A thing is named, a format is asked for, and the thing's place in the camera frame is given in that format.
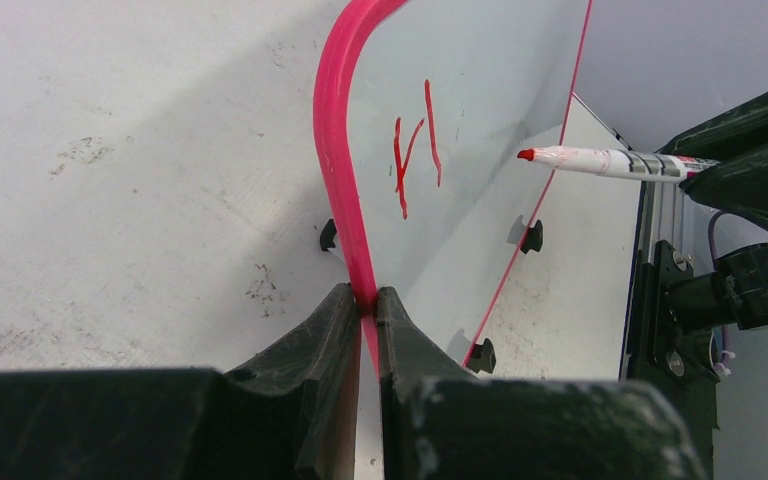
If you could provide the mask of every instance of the pink whiteboard border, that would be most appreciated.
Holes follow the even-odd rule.
[[[408,0],[353,0],[349,3],[340,13],[322,48],[322,57],[319,60],[316,84],[313,89],[313,135],[316,153],[319,156],[319,166],[322,169],[322,178],[325,181],[325,189],[328,192],[334,222],[340,236],[340,244],[343,247],[349,281],[352,283],[358,308],[363,318],[362,328],[376,373],[378,372],[378,334],[372,314],[375,311],[375,303],[378,298],[378,287],[375,283],[372,258],[363,223],[363,211],[355,182],[346,124],[352,77],[364,44],[381,22],[407,2]],[[581,45],[584,43],[584,33],[590,18],[591,5],[592,0],[589,0],[584,30],[579,44],[578,59],[573,73],[573,85],[575,84],[575,75],[578,73],[578,60],[581,58]],[[569,115],[570,102],[572,102],[572,85],[570,85],[570,100],[567,103],[567,116]],[[565,116],[561,130],[562,139],[566,120]],[[552,177],[550,176],[540,201],[529,220],[529,225],[534,220],[540,202],[543,201],[543,196],[546,194],[551,181]],[[517,255],[514,254],[505,270],[490,307],[481,321],[475,339],[473,339],[473,346],[487,323],[490,311],[496,303],[516,257]],[[471,351],[472,347],[467,352],[466,358],[469,358]]]

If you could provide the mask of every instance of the marker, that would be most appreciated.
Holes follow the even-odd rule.
[[[519,152],[517,157],[556,170],[664,183],[683,182],[719,164],[716,160],[701,158],[573,147],[529,148]]]

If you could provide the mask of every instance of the black rubber foot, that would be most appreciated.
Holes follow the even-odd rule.
[[[528,253],[531,250],[539,252],[543,248],[543,222],[537,220],[533,227],[528,229],[525,234],[525,242],[522,243],[520,251]]]
[[[327,252],[329,249],[337,246],[334,243],[334,238],[337,236],[337,224],[334,223],[334,219],[328,220],[328,223],[322,227],[322,233],[319,234],[319,249],[323,252]]]
[[[493,342],[489,338],[484,339],[484,344],[475,344],[469,360],[466,362],[466,368],[478,373],[484,370],[487,373],[493,373],[496,368],[496,350],[493,348]]]

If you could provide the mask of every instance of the bolt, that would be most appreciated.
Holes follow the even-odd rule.
[[[687,261],[678,250],[673,250],[673,263],[675,263],[676,267],[682,272],[687,270]]]
[[[681,359],[681,355],[678,352],[673,352],[667,357],[667,366],[670,367],[670,371],[676,377],[684,375],[684,361]]]

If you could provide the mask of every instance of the whiteboard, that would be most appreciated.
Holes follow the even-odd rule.
[[[587,0],[352,2],[329,36],[314,133],[361,308],[393,286],[465,361],[551,177]]]

